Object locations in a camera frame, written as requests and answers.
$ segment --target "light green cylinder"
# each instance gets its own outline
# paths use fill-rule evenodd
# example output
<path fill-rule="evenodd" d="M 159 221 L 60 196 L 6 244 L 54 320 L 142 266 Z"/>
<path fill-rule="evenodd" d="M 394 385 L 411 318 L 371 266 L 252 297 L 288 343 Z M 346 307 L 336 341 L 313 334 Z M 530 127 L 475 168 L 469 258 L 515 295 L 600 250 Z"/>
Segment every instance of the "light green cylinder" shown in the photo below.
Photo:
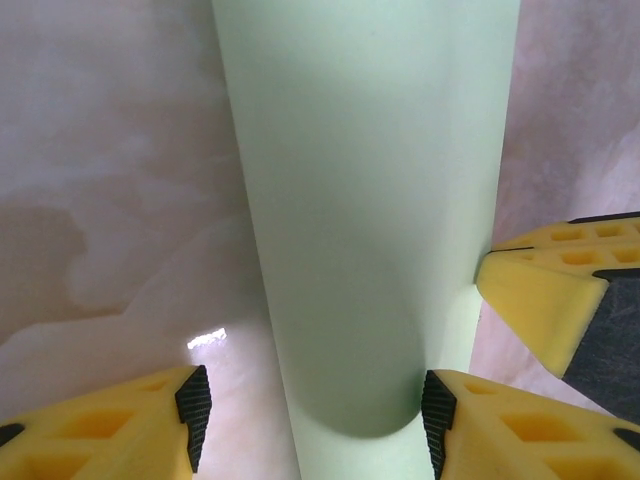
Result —
<path fill-rule="evenodd" d="M 516 0 L 213 0 L 304 480 L 424 480 L 466 370 Z"/>

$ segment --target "marble surface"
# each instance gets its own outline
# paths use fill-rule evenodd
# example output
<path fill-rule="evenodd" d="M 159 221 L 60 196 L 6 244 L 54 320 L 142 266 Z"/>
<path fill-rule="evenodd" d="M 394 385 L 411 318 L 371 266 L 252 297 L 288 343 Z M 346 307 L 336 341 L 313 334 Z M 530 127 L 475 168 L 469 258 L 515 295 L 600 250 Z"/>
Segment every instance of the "marble surface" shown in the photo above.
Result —
<path fill-rule="evenodd" d="M 638 29 L 523 1 L 496 240 L 640 209 Z M 0 58 L 0 418 L 204 363 L 198 478 L 295 479 L 208 0 L 5 0 Z M 472 371 L 594 407 L 489 309 Z"/>

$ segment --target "white floor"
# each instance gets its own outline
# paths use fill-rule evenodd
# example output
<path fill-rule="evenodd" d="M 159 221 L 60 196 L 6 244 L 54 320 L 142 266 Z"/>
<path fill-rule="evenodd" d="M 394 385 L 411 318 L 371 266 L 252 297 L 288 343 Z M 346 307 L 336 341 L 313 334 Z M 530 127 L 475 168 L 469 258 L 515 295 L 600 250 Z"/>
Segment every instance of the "white floor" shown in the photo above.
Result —
<path fill-rule="evenodd" d="M 204 363 L 198 478 L 295 479 L 212 22 L 208 0 L 0 4 L 0 418 Z M 633 0 L 524 0 L 498 239 L 640 210 L 639 29 Z M 586 404 L 491 312 L 472 369 Z"/>

